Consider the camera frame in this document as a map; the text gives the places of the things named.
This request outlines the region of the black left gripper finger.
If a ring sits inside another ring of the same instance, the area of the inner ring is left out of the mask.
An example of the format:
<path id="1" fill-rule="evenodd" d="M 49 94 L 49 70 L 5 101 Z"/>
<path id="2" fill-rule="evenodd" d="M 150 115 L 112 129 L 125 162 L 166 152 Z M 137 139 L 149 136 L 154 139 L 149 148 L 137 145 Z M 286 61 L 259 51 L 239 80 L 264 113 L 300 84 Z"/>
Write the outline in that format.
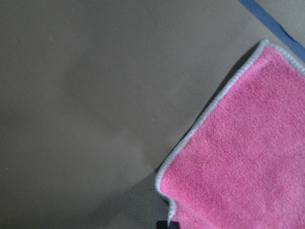
<path id="1" fill-rule="evenodd" d="M 156 229 L 179 229 L 179 222 L 175 221 L 157 221 Z"/>

